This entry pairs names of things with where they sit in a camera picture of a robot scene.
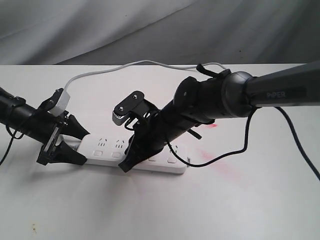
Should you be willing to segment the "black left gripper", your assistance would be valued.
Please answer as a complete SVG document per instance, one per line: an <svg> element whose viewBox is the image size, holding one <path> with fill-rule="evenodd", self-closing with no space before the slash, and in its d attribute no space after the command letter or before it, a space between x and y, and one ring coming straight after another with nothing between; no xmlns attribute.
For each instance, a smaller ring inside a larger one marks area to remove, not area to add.
<svg viewBox="0 0 320 240"><path fill-rule="evenodd" d="M42 143L36 162L41 165L66 163L83 166L87 158L78 153L64 141L56 144L64 126L66 115L58 106L62 92L54 92L44 100L35 110L36 137ZM70 114L65 125L65 135L74 138L84 138L90 133L78 122L76 117Z"/></svg>

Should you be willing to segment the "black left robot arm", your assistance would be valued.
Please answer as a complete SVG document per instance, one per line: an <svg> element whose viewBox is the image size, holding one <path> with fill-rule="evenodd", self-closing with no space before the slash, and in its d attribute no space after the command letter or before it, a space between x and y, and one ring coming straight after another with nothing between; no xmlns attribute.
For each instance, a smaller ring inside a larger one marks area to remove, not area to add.
<svg viewBox="0 0 320 240"><path fill-rule="evenodd" d="M70 95L63 88L55 90L38 108L28 105L20 96L0 90L0 122L11 141L28 136L42 144L37 163L42 165L67 163L82 166L87 158L69 146L63 136L82 140L89 132L66 107Z"/></svg>

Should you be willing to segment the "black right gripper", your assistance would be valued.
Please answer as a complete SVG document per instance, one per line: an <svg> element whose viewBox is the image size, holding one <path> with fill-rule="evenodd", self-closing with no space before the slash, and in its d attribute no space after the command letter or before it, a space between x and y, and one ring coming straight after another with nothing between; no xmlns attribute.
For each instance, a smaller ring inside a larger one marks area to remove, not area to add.
<svg viewBox="0 0 320 240"><path fill-rule="evenodd" d="M196 139L202 137L192 130L200 125L192 118L176 112L173 102L169 102L159 110L155 105L148 103L149 116L142 115L133 125L133 136L125 150L125 158L118 167L125 173L134 166L160 153L164 147L184 133L189 133Z"/></svg>

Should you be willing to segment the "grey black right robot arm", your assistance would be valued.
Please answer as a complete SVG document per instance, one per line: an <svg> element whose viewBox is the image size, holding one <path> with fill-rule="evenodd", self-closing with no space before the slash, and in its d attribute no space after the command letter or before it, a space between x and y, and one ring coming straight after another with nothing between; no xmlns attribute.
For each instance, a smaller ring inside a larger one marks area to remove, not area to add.
<svg viewBox="0 0 320 240"><path fill-rule="evenodd" d="M162 109L146 100L140 91L132 92L114 108L112 120L116 125L134 123L134 134L119 163L124 172L160 153L193 127L210 125L217 119L250 120L262 107L281 109L320 103L318 61L258 77L229 69L216 73L202 65L196 69L208 79L187 77Z"/></svg>

